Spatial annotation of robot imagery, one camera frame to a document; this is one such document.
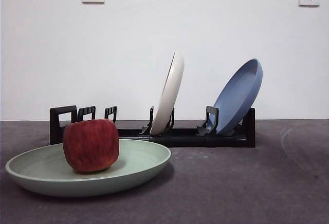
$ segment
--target white plate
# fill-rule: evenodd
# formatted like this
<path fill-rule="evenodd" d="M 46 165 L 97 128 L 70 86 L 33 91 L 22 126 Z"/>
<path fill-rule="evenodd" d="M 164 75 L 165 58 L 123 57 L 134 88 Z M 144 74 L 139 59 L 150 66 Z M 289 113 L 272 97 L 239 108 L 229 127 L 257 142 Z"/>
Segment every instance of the white plate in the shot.
<path fill-rule="evenodd" d="M 48 196 L 86 197 L 123 191 L 156 176 L 171 152 L 152 142 L 120 139 L 118 160 L 108 169 L 77 173 L 66 162 L 63 145 L 37 148 L 9 160 L 6 170 L 21 187 Z"/>
<path fill-rule="evenodd" d="M 152 123 L 150 132 L 152 136 L 159 135 L 166 129 L 170 114 L 176 102 L 183 71 L 184 59 L 178 52 L 175 52 L 163 87 L 158 111 Z"/>

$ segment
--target dish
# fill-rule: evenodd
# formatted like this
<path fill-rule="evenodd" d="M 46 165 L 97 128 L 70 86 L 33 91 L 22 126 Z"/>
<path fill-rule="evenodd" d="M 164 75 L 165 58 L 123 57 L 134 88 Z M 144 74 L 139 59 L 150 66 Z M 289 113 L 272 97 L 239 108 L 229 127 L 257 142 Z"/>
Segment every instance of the dish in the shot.
<path fill-rule="evenodd" d="M 118 160 L 108 169 L 77 173 L 66 162 L 63 145 L 27 151 L 9 160 L 7 172 L 21 187 L 48 196 L 87 197 L 123 191 L 152 179 L 171 152 L 152 142 L 120 139 Z"/>
<path fill-rule="evenodd" d="M 233 130 L 248 113 L 262 84 L 263 69 L 257 59 L 246 62 L 226 84 L 214 107 L 220 111 L 217 134 L 224 135 Z M 207 128 L 214 124 L 210 115 Z"/>
<path fill-rule="evenodd" d="M 162 90 L 158 111 L 152 122 L 150 131 L 152 136 L 159 135 L 166 129 L 170 114 L 176 102 L 183 71 L 184 59 L 178 52 L 175 52 Z"/>

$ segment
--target red apple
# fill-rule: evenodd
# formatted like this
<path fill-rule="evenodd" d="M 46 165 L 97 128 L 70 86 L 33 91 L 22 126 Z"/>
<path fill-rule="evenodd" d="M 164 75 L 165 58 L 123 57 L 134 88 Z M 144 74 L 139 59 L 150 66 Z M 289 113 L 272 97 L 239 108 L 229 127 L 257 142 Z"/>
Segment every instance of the red apple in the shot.
<path fill-rule="evenodd" d="M 119 156 L 119 134 L 109 119 L 71 123 L 64 129 L 66 161 L 79 172 L 93 172 L 111 166 Z"/>

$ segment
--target light green plate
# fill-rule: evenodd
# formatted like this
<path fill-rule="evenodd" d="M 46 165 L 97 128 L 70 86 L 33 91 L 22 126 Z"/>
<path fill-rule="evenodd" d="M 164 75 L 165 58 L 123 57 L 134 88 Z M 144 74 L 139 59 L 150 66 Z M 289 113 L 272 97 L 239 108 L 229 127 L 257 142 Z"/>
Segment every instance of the light green plate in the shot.
<path fill-rule="evenodd" d="M 66 162 L 63 145 L 37 148 L 9 160 L 6 170 L 23 188 L 48 196 L 86 197 L 123 191 L 152 179 L 166 165 L 170 150 L 160 144 L 120 139 L 118 160 L 107 170 L 77 173 Z"/>

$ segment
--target black dish rack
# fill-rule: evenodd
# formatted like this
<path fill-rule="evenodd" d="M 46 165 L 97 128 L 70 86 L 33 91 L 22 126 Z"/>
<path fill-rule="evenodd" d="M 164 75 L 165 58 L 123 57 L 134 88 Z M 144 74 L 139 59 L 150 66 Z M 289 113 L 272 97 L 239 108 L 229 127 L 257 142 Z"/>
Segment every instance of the black dish rack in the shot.
<path fill-rule="evenodd" d="M 166 147 L 255 147 L 255 109 L 248 113 L 231 132 L 220 136 L 216 134 L 218 126 L 218 108 L 207 106 L 206 119 L 201 126 L 194 128 L 175 128 L 175 110 L 172 110 L 166 129 L 157 136 L 150 135 L 153 121 L 153 106 L 150 108 L 150 119 L 146 126 L 140 129 L 118 129 L 122 139 L 146 140 L 162 144 Z M 71 123 L 83 121 L 83 116 L 91 114 L 95 119 L 96 107 L 80 108 L 76 106 L 56 107 L 50 109 L 50 145 L 63 142 L 66 126 L 60 126 L 59 115 L 71 113 Z M 207 129 L 209 115 L 214 115 L 215 124 Z M 105 109 L 104 118 L 113 115 L 112 121 L 117 119 L 117 106 Z"/>

